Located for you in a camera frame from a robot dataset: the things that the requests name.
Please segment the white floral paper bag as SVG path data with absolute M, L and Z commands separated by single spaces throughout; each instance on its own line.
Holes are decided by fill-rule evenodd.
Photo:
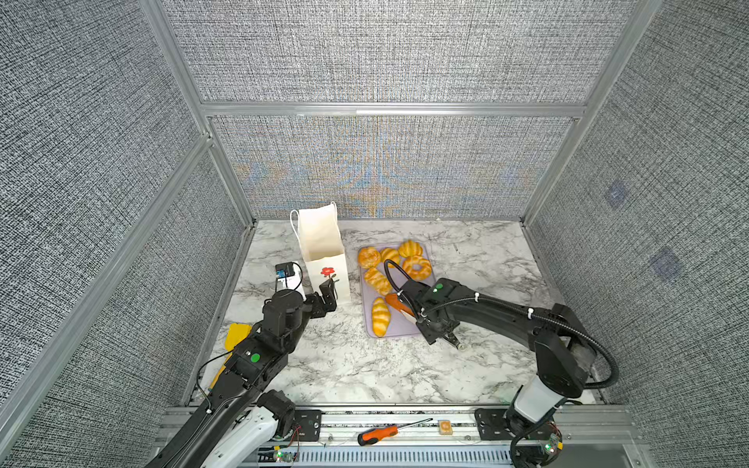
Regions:
M 350 303 L 347 260 L 335 202 L 316 209 L 292 210 L 289 218 L 311 288 L 319 291 L 325 281 L 333 279 L 337 302 Z

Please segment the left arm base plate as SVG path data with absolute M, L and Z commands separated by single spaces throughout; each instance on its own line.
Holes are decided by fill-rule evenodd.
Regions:
M 295 441 L 318 442 L 322 429 L 322 417 L 323 411 L 319 409 L 295 411 L 287 437 L 283 442 L 290 444 L 293 435 L 295 435 Z

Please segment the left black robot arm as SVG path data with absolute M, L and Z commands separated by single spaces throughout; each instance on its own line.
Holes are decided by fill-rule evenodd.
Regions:
M 335 281 L 306 298 L 278 291 L 263 304 L 263 319 L 237 344 L 213 389 L 149 467 L 200 467 L 244 409 L 261 397 L 288 364 L 311 319 L 337 309 Z

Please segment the white food tongs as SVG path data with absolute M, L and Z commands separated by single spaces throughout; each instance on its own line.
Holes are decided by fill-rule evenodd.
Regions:
M 443 335 L 443 339 L 458 351 L 464 351 L 467 348 L 467 345 L 460 341 L 454 333 L 446 333 L 446 335 Z

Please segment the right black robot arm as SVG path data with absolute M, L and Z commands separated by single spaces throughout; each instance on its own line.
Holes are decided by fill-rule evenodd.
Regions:
M 468 323 L 508 337 L 534 352 L 536 375 L 523 385 L 504 414 L 504 427 L 526 437 L 548 425 L 557 409 L 585 390 L 605 389 L 619 380 L 612 353 L 585 331 L 575 312 L 556 303 L 550 309 L 522 306 L 474 291 L 452 279 L 429 286 L 393 261 L 384 263 L 392 280 L 397 270 L 402 285 L 391 282 L 399 300 L 411 311 L 415 325 L 430 344 L 439 339 L 458 347 L 454 330 Z

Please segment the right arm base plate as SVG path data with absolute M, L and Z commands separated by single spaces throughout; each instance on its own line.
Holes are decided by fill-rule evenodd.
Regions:
M 476 409 L 474 417 L 482 441 L 511 441 L 532 425 L 511 407 Z

